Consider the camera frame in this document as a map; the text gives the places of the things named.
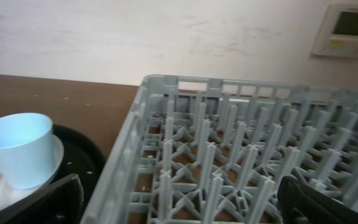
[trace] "light blue cup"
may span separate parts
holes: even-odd
[[[0,173],[15,189],[44,183],[55,168],[52,120],[21,113],[0,118]]]

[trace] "gray plastic dish rack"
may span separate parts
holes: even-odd
[[[358,212],[357,90],[151,75],[81,223],[282,223],[294,172]]]

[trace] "wooden table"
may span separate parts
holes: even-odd
[[[0,117],[34,112],[87,135],[107,157],[138,86],[0,75]]]

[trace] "white plate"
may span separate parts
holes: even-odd
[[[40,190],[51,183],[53,178],[55,178],[58,168],[62,163],[63,156],[64,156],[64,148],[61,140],[53,136],[53,140],[55,143],[55,160],[56,160],[56,167],[54,168],[53,172],[51,173],[50,177],[41,185],[34,187],[32,189],[25,189],[25,190],[18,190],[13,189],[10,187],[6,181],[1,177],[0,178],[0,211],[20,200],[27,197],[28,195],[32,194],[36,190]]]

